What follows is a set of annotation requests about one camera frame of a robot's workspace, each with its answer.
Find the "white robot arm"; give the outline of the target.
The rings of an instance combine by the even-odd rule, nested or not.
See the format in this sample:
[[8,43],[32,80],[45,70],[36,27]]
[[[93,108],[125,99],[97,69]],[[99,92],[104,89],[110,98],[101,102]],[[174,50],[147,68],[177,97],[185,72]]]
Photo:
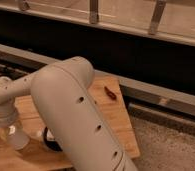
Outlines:
[[73,57],[17,80],[0,77],[0,127],[14,123],[17,97],[29,95],[41,119],[77,171],[138,171],[88,88],[92,64]]

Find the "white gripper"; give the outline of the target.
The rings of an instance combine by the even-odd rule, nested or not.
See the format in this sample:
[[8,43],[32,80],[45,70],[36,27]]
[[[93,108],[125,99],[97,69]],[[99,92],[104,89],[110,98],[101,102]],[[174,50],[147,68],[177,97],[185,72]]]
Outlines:
[[14,110],[11,113],[5,115],[0,113],[0,127],[9,127],[18,118],[18,111]]

